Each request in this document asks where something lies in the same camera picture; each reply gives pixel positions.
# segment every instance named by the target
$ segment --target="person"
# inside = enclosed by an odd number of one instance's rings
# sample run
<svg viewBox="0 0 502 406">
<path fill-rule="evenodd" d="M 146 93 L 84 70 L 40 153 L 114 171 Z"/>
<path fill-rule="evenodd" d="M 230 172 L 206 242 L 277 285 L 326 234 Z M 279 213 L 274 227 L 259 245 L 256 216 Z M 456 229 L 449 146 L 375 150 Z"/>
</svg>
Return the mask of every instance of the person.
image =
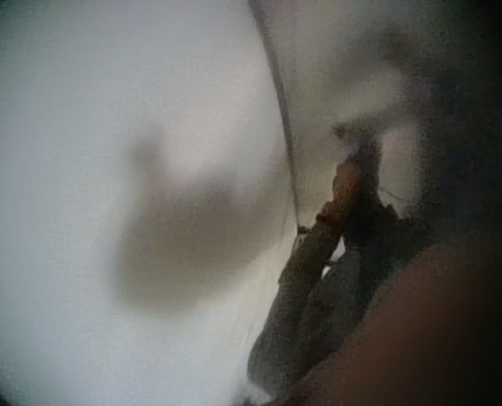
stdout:
<svg viewBox="0 0 502 406">
<path fill-rule="evenodd" d="M 327 201 L 279 278 L 279 290 L 248 359 L 252 383 L 276 398 L 334 353 L 379 300 L 382 282 L 425 244 L 417 224 L 378 196 L 378 146 L 340 164 Z M 345 253 L 323 276 L 343 238 Z"/>
<path fill-rule="evenodd" d="M 369 168 L 337 168 L 281 274 L 251 381 L 270 406 L 502 404 L 502 195 L 432 242 L 380 204 Z M 346 253 L 322 276 L 340 238 Z"/>
</svg>

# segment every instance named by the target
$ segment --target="wrist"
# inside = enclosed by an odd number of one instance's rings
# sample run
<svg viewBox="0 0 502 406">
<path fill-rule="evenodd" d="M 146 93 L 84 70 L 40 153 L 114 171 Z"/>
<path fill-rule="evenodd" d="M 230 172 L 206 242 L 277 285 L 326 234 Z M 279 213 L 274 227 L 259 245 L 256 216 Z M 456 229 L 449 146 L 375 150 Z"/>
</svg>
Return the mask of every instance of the wrist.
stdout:
<svg viewBox="0 0 502 406">
<path fill-rule="evenodd" d="M 340 232 L 346 225 L 346 215 L 342 209 L 328 202 L 317 214 L 315 221 Z"/>
</svg>

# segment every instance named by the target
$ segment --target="gray sleeve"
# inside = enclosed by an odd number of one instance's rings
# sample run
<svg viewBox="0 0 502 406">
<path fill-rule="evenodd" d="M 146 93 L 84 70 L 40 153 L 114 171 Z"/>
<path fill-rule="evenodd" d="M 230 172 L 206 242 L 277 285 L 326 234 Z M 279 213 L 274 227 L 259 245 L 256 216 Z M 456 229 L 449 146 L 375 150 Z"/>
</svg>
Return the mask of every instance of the gray sleeve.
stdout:
<svg viewBox="0 0 502 406">
<path fill-rule="evenodd" d="M 281 274 L 279 291 L 248 361 L 249 378 L 270 394 L 290 385 L 301 369 L 298 326 L 308 295 L 320 280 L 340 237 L 340 231 L 317 222 Z"/>
</svg>

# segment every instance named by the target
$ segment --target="fabric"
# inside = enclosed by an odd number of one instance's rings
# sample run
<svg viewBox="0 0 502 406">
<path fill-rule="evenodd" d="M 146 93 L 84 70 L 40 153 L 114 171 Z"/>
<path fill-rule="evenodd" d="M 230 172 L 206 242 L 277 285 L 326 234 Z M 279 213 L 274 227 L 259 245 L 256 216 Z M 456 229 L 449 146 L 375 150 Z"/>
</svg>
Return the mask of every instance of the fabric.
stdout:
<svg viewBox="0 0 502 406">
<path fill-rule="evenodd" d="M 248 363 L 250 379 L 272 397 L 339 348 L 362 320 L 377 287 L 423 245 L 418 228 L 388 209 L 374 220 L 376 232 L 367 243 L 348 244 L 323 277 L 341 233 L 320 222 L 286 264 Z"/>
</svg>

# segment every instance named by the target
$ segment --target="cable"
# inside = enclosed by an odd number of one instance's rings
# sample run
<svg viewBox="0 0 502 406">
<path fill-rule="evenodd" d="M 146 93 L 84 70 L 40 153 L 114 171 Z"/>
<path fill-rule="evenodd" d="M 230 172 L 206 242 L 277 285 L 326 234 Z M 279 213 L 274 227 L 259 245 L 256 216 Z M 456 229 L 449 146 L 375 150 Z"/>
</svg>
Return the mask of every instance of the cable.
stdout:
<svg viewBox="0 0 502 406">
<path fill-rule="evenodd" d="M 248 5 L 253 14 L 254 20 L 259 28 L 260 37 L 264 43 L 266 50 L 266 58 L 268 59 L 268 64 L 270 65 L 270 72 L 272 79 L 274 81 L 274 87 L 276 88 L 277 102 L 279 104 L 279 112 L 281 115 L 281 123 L 283 125 L 283 134 L 285 135 L 286 144 L 286 159 L 289 167 L 289 173 L 291 177 L 291 189 L 292 189 L 292 201 L 294 204 L 294 216 L 296 218 L 296 225 L 298 232 L 301 229 L 300 226 L 300 204 L 297 193 L 297 172 L 296 172 L 296 162 L 294 159 L 294 142 L 292 140 L 292 131 L 290 125 L 290 118 L 288 114 L 288 106 L 286 103 L 285 87 L 283 86 L 283 81 L 281 79 L 281 71 L 279 69 L 279 63 L 277 61 L 276 52 L 274 46 L 268 36 L 268 30 L 266 27 L 265 13 L 260 7 L 260 1 L 258 0 L 248 0 Z"/>
</svg>

